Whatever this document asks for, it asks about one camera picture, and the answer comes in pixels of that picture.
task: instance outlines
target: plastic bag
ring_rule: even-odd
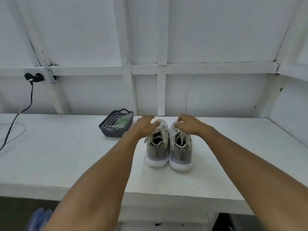
[[[133,115],[134,115],[134,113],[130,113],[130,114],[127,114],[127,115],[119,118],[118,120],[116,120],[114,122],[114,124],[112,126],[106,126],[106,130],[120,129],[120,128],[125,127],[126,123],[129,121],[129,119]]]

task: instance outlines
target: shoelace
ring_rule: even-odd
[[[189,136],[186,133],[184,133],[183,131],[181,131],[180,129],[175,129],[175,133],[173,135],[174,136],[177,135],[176,138],[175,138],[175,142],[177,142],[177,140],[179,138],[181,139],[181,146],[183,145],[183,141],[186,137],[189,139]]]
[[[166,129],[166,127],[164,125],[160,125],[160,126],[156,127],[156,130],[151,135],[149,135],[148,137],[145,138],[144,143],[147,142],[147,140],[150,136],[152,136],[153,134],[156,134],[158,132],[161,132],[162,135],[164,135],[166,138],[169,138],[169,131]]]

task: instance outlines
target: white sole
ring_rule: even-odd
[[[193,167],[192,163],[178,164],[178,163],[173,162],[171,159],[169,159],[169,165],[170,165],[171,168],[173,168],[174,170],[177,170],[177,171],[190,171],[191,168]]]
[[[164,167],[168,163],[168,157],[164,160],[151,160],[148,158],[147,155],[145,155],[145,161],[147,164],[153,168],[160,168]]]

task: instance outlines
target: white table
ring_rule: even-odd
[[[118,141],[98,128],[105,117],[22,114],[19,123],[26,126],[25,133],[0,151],[0,196],[61,200]],[[14,114],[0,114],[0,124],[13,118]],[[176,117],[163,119],[171,125]],[[308,186],[308,149],[270,120],[199,119]],[[8,128],[0,129],[0,139]],[[22,130],[18,125],[9,139]],[[209,211],[252,214],[206,143],[197,136],[192,136],[192,143],[193,168],[178,172],[169,165],[149,167],[146,144],[144,139],[139,141],[122,202],[122,220],[134,219],[132,211],[144,220],[156,214],[155,219],[162,221],[199,223],[207,223],[204,214]]]

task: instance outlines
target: shoe insole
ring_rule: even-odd
[[[183,140],[183,142],[181,143],[181,138],[178,138],[175,142],[177,145],[179,145],[180,147],[184,146],[186,144],[185,140]]]
[[[160,133],[154,134],[152,142],[157,145],[161,141],[163,141],[163,138],[161,137],[161,134]]]

